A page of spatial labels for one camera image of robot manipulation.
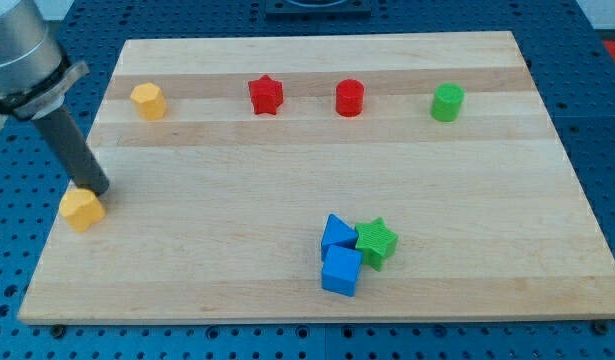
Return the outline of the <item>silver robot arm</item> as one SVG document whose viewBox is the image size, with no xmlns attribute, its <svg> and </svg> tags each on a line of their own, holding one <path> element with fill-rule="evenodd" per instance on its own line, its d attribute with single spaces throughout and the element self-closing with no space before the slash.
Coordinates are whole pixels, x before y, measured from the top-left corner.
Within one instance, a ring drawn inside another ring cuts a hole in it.
<svg viewBox="0 0 615 360">
<path fill-rule="evenodd" d="M 71 181 L 99 196 L 109 179 L 64 104 L 88 74 L 86 62 L 69 59 L 34 1 L 0 1 L 0 114 L 31 122 Z"/>
</svg>

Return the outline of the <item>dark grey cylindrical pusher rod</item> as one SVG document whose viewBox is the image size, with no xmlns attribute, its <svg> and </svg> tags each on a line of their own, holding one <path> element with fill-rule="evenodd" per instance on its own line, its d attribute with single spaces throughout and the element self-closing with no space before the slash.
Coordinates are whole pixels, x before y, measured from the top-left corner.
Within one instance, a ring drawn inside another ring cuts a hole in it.
<svg viewBox="0 0 615 360">
<path fill-rule="evenodd" d="M 104 194 L 110 181 L 66 106 L 32 120 L 77 188 Z"/>
</svg>

